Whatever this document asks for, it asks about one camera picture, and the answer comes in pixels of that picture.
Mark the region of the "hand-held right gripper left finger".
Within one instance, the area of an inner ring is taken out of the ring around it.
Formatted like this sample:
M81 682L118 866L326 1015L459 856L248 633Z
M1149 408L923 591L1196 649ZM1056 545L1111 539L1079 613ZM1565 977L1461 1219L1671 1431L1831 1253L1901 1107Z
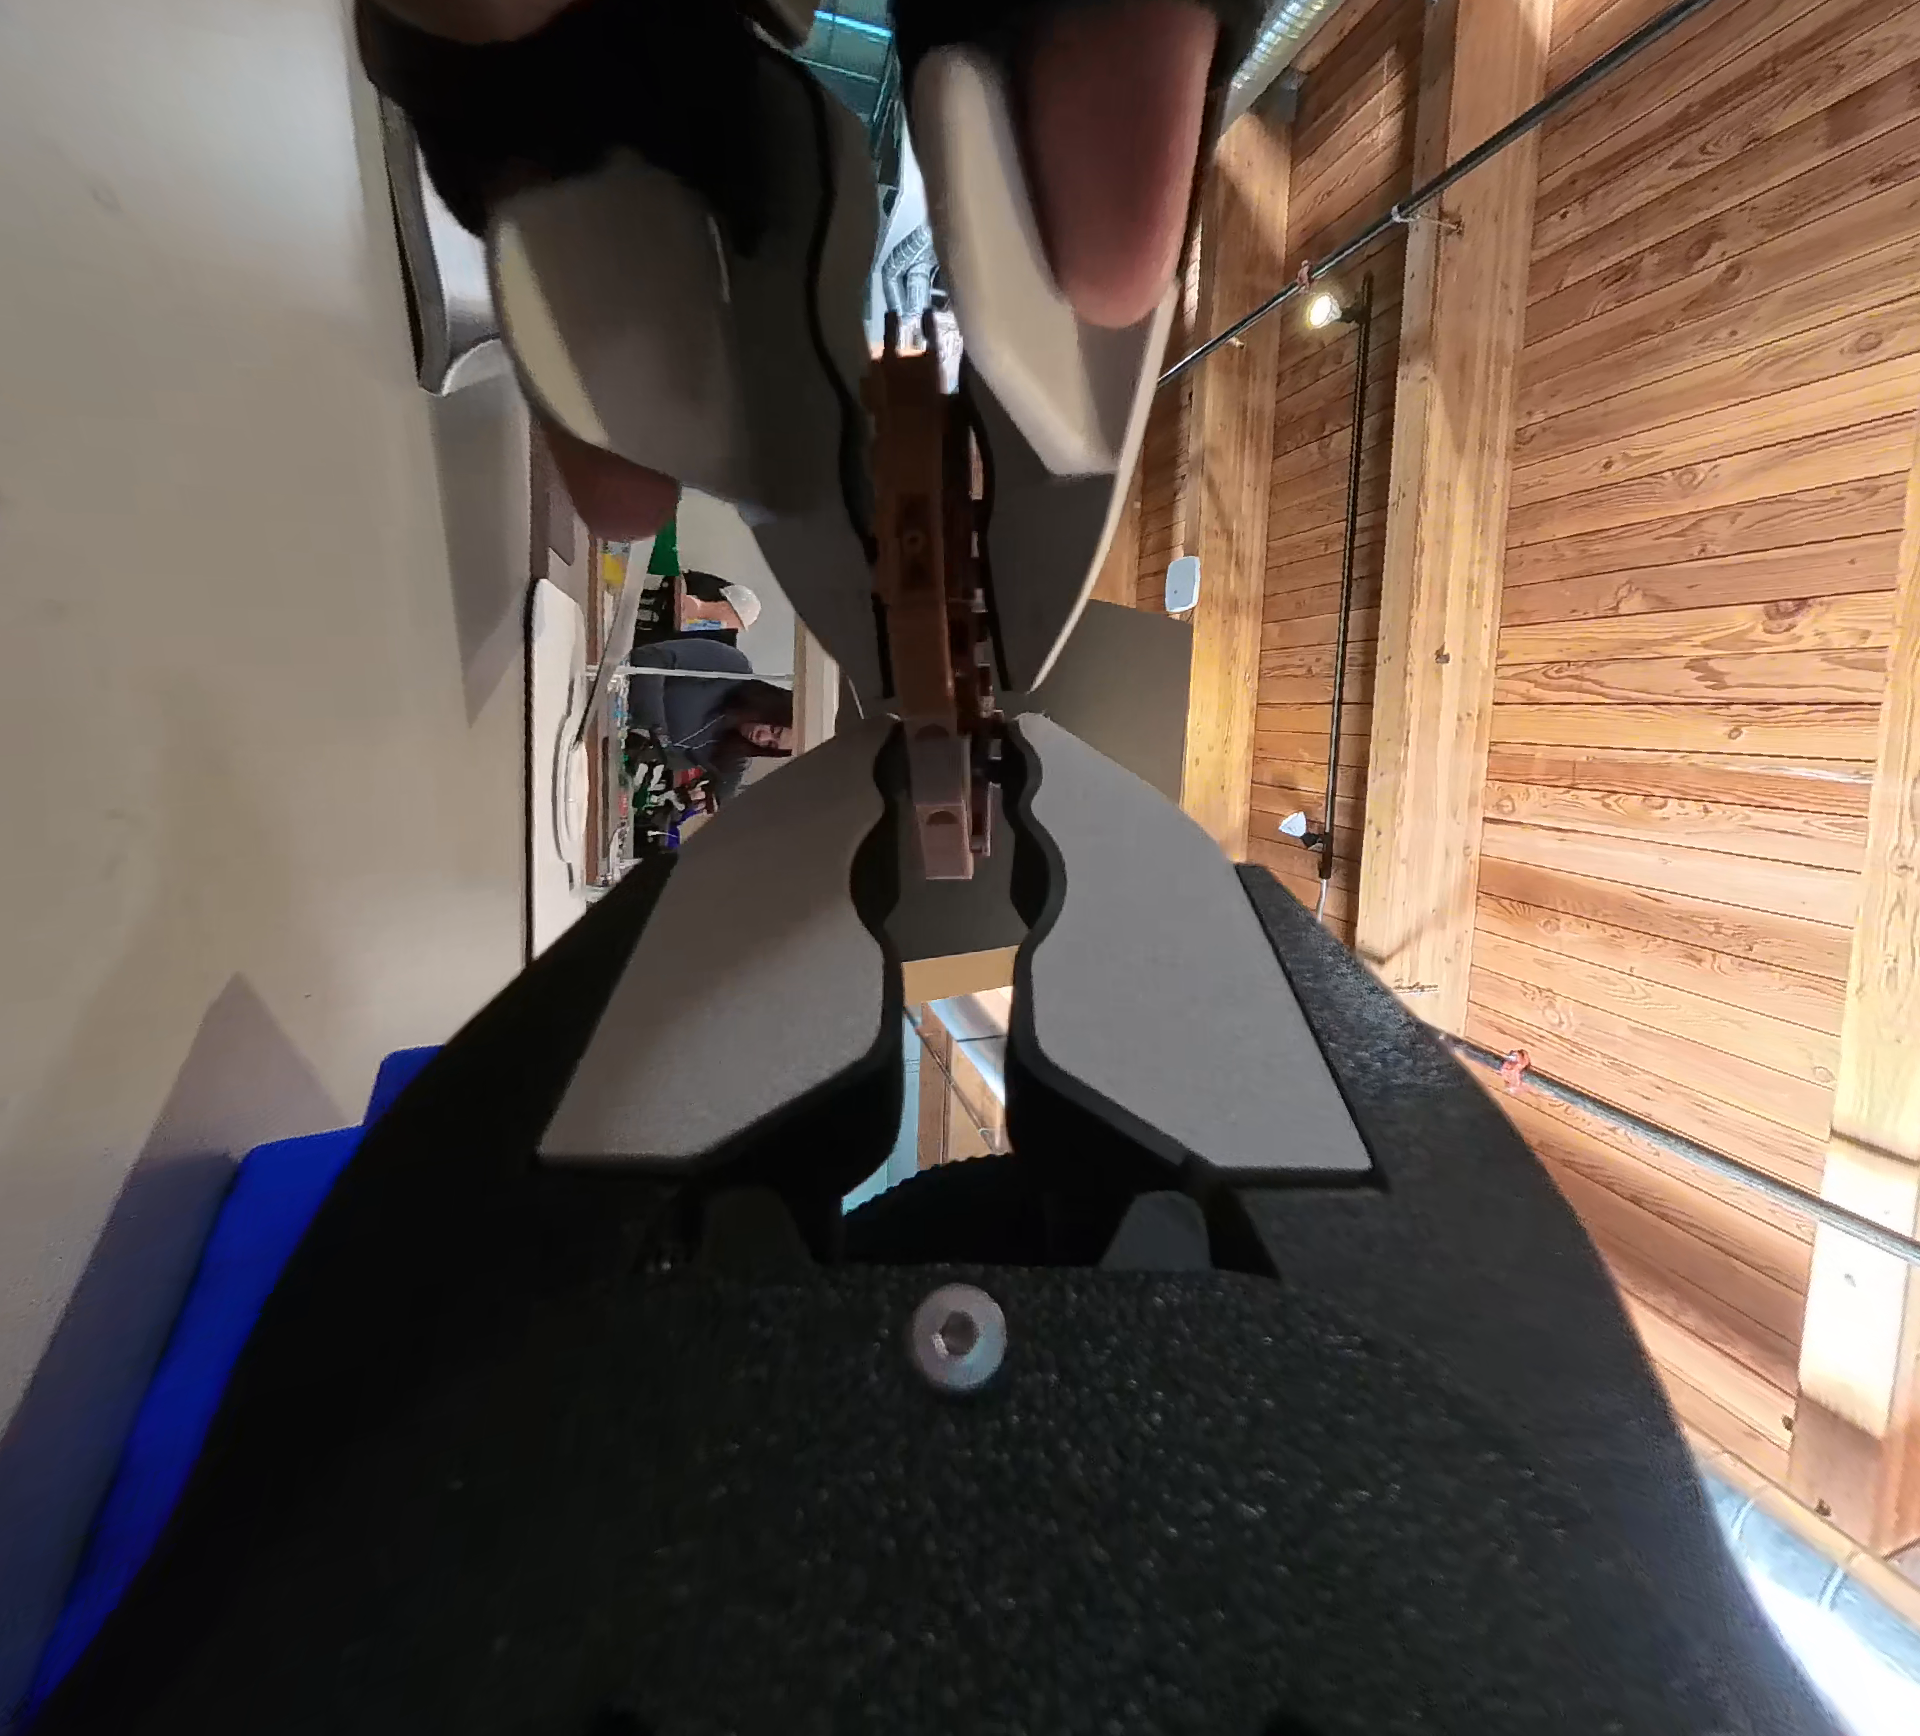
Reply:
M739 795L679 852L541 1136L543 1166L848 1197L902 1123L899 723Z

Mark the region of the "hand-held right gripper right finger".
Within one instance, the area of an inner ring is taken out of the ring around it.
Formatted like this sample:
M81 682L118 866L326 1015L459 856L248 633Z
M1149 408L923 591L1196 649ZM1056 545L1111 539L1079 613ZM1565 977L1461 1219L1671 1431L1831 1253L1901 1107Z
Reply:
M1232 859L1042 713L1005 738L1011 1149L1096 1189L1353 1189L1373 1156Z

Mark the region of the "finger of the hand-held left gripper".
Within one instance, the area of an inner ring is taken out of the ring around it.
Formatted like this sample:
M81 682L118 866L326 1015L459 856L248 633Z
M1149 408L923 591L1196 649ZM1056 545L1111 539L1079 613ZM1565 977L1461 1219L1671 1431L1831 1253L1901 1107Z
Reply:
M869 135L802 64L758 48L745 135L763 232L631 152L488 218L493 314L556 428L725 501L861 706L889 706L875 585Z
M908 94L933 255L963 339L961 393L989 483L985 575L1001 679L1033 692L1076 626L1133 479L1176 285L1115 331L1056 288L1003 69L925 55Z

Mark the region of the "brown brick assembly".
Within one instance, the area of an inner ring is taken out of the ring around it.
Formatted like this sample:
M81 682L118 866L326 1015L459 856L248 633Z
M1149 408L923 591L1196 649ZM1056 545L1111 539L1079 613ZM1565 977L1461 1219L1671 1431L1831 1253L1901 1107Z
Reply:
M972 882L993 846L1003 718L985 579L985 462L933 318L898 311L862 382L875 423L875 588L923 877Z

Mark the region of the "blue plastic bin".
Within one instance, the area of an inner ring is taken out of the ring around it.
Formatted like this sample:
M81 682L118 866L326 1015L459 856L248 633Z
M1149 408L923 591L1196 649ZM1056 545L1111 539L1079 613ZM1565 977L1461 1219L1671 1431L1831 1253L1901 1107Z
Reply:
M356 1124L262 1142L239 1156L38 1660L16 1727L38 1723L45 1698L152 1560L283 1269L368 1127L438 1054L429 1044L382 1057Z

